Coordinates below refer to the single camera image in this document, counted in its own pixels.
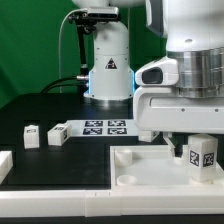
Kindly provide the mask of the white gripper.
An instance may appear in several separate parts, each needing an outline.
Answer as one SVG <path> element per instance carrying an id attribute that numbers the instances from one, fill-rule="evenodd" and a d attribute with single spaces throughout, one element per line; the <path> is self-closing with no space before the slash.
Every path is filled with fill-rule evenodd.
<path id="1" fill-rule="evenodd" d="M 178 62 L 163 57 L 135 73 L 139 88 L 134 93 L 133 117 L 142 131 L 159 131 L 173 157 L 183 146 L 170 132 L 224 134 L 224 97 L 179 97 Z"/>

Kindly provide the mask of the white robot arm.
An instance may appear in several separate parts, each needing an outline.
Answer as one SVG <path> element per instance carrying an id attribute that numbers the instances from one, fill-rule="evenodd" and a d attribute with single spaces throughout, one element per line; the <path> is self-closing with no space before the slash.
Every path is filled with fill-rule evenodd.
<path id="1" fill-rule="evenodd" d="M 135 74 L 133 115 L 142 131 L 224 134 L 224 0 L 146 0 L 147 26 L 166 56 Z"/>

